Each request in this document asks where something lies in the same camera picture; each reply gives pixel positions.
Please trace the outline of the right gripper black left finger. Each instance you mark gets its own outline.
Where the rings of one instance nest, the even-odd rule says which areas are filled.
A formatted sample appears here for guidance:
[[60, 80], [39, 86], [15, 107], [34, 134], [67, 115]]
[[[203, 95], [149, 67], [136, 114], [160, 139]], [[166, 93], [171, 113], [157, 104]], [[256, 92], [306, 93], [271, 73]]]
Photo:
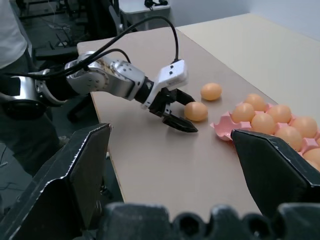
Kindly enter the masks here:
[[112, 126], [78, 130], [37, 172], [0, 223], [2, 240], [72, 240], [101, 195]]

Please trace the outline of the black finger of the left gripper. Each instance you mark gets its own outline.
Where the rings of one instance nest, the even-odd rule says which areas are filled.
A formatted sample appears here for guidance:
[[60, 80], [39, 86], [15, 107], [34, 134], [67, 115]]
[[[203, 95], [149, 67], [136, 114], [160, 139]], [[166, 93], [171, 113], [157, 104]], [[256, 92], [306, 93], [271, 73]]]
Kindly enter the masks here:
[[189, 94], [185, 93], [180, 89], [175, 90], [175, 101], [182, 104], [187, 105], [189, 103], [195, 102], [195, 99]]
[[178, 131], [184, 132], [184, 133], [197, 133], [198, 129], [188, 120], [177, 117], [173, 114], [169, 114], [167, 116], [164, 116], [162, 119], [162, 122]]

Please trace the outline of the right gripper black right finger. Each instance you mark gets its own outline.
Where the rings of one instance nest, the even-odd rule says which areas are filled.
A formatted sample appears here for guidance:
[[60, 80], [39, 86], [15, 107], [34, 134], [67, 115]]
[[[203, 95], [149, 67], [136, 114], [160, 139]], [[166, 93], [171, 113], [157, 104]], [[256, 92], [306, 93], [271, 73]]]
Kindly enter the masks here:
[[234, 129], [246, 185], [260, 212], [272, 217], [283, 203], [319, 203], [320, 172], [283, 139]]

